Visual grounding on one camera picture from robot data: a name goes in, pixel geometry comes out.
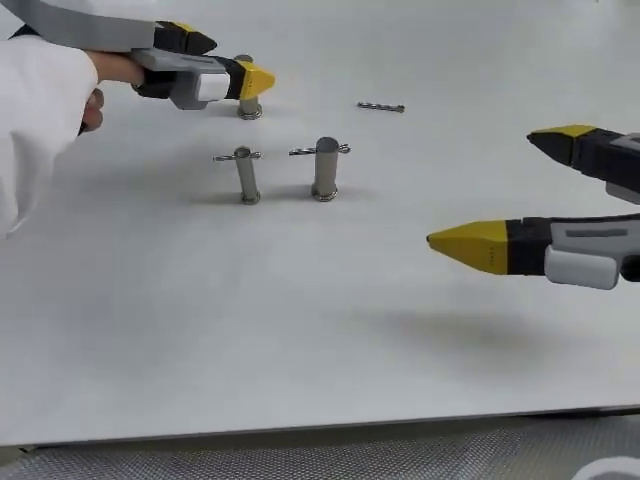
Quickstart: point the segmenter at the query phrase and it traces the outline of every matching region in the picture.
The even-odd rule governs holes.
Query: human hand
[[[104,106],[104,94],[96,88],[84,107],[82,123],[85,125],[83,132],[93,132],[102,125],[102,107]]]
[[[132,85],[140,85],[144,82],[144,70],[128,58],[102,52],[86,52],[93,62],[98,74],[98,83],[105,80],[124,82]],[[102,125],[102,107],[104,106],[104,94],[102,90],[95,89],[84,108],[82,123],[85,125],[83,132],[93,132]]]

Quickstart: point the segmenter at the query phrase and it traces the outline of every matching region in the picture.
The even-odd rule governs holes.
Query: white sleeve
[[[46,190],[97,84],[81,50],[34,36],[0,41],[0,237],[24,222]]]

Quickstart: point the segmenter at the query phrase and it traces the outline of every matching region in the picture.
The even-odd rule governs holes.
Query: white table
[[[103,130],[0,246],[0,445],[640,403],[638,287],[492,277],[425,242],[634,210],[525,139],[638,130],[631,4],[167,1],[277,87],[255,122],[105,88]],[[353,146],[328,204],[287,156],[324,135]],[[264,154],[256,206],[211,161],[241,144]]]

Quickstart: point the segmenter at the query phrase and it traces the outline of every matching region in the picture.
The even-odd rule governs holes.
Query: metal pin
[[[236,148],[233,156],[238,167],[238,176],[240,177],[242,203],[255,205],[260,201],[260,191],[256,183],[256,173],[253,169],[253,158],[255,157],[251,157],[251,150],[247,147]]]
[[[358,107],[370,110],[386,110],[387,112],[404,113],[404,105],[384,105],[382,103],[358,102]]]
[[[316,173],[311,195],[319,202],[330,202],[338,194],[336,175],[340,144],[335,138],[322,137],[316,143]]]
[[[253,159],[253,160],[258,160],[260,158],[262,158],[262,153],[260,152],[251,152],[249,154],[249,158]],[[218,157],[213,157],[213,161],[214,162],[226,162],[228,160],[237,160],[238,157],[236,157],[235,155],[220,155]]]
[[[234,60],[253,63],[253,58],[246,54],[237,55]],[[262,105],[260,105],[258,97],[240,100],[238,116],[243,120],[257,120],[260,118],[262,116]]]
[[[351,151],[351,146],[348,143],[343,143],[338,146],[338,153],[349,153]],[[293,150],[289,150],[289,155],[313,155],[317,152],[316,147],[311,148],[294,148]]]

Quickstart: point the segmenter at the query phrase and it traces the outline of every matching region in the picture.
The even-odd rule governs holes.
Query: cylindrical metal peg
[[[311,195],[319,202],[330,202],[338,194],[336,176],[340,144],[335,138],[322,137],[316,143],[316,173]]]
[[[238,147],[233,153],[238,167],[240,177],[240,187],[242,188],[242,203],[245,205],[255,205],[260,201],[260,191],[256,182],[256,173],[253,168],[253,158],[251,150],[247,147]]]
[[[234,60],[253,63],[253,58],[246,54],[237,55]],[[262,105],[260,105],[258,97],[240,100],[238,116],[243,120],[257,120],[260,118],[262,116]]]

